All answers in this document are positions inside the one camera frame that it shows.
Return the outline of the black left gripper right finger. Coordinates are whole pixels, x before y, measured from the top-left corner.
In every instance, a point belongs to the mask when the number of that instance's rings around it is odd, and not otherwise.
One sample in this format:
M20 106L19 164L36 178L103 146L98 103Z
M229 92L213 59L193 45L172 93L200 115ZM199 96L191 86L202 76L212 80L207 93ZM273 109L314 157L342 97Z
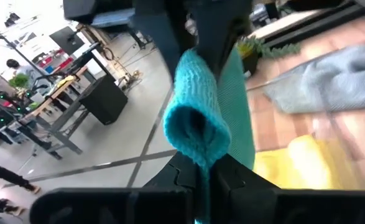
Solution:
M281 189L227 154L211 169L211 222L365 224L365 190Z

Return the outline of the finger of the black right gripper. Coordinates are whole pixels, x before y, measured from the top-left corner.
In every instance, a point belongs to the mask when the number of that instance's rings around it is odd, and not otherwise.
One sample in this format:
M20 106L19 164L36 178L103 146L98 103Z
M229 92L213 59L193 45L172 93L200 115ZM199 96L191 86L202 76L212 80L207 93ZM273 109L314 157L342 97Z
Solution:
M170 79L182 54L195 45L185 28L187 10L183 0L135 0L133 26L154 41L169 71Z
M214 77L221 76L235 42L249 33L251 11L251 0L199 1L194 5L198 31L195 50Z

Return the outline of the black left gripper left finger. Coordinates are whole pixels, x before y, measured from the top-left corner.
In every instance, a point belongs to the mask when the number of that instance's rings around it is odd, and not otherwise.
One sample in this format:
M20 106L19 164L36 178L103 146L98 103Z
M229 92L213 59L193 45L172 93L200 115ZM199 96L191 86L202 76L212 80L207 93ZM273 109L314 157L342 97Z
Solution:
M176 153L143 187L59 188L39 197L31 224L193 223L197 165Z

